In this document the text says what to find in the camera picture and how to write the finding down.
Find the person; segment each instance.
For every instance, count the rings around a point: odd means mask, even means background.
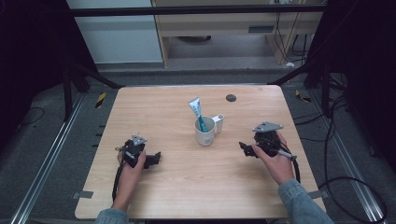
[[[276,131],[283,146],[286,140],[282,134]],[[277,154],[269,157],[260,147],[252,146],[256,155],[263,161],[271,177],[279,185],[278,194],[283,204],[286,205],[291,223],[333,223],[329,216],[311,199],[305,188],[294,178],[291,160]],[[95,220],[95,224],[105,223],[128,223],[126,214],[129,201],[142,173],[143,164],[146,159],[145,150],[139,156],[135,168],[124,164],[120,175],[119,188],[116,199],[111,208],[101,211]]]

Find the white cabinet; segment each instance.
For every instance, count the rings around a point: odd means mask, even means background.
[[[150,0],[67,0],[70,8],[151,7]],[[162,63],[153,16],[76,17],[97,65]]]

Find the denim sleeve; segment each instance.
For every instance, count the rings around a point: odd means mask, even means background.
[[[333,223],[296,179],[280,185],[277,192],[286,205],[291,223]]]
[[[107,208],[99,213],[94,224],[125,224],[128,221],[128,215],[124,211],[116,208]]]

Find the cup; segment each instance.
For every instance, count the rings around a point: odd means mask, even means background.
[[[217,115],[213,118],[202,116],[202,120],[207,128],[207,133],[201,132],[199,120],[195,121],[195,138],[199,145],[207,147],[215,140],[215,134],[221,133],[223,115]]]

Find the wooden table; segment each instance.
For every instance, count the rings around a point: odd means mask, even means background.
[[[236,96],[228,102],[226,96]],[[195,115],[188,101],[200,97],[202,114],[224,115],[222,132],[209,147],[194,138]],[[287,217],[277,184],[264,164],[245,157],[238,142],[254,144],[252,129],[263,121],[282,124],[297,156],[301,180],[317,190],[282,90],[278,86],[174,86],[120,89],[80,198],[78,218],[96,218],[111,206],[118,168],[115,147],[132,134],[148,139],[146,151],[161,151],[158,165],[144,170],[128,211],[136,219]],[[324,209],[321,199],[316,199]]]

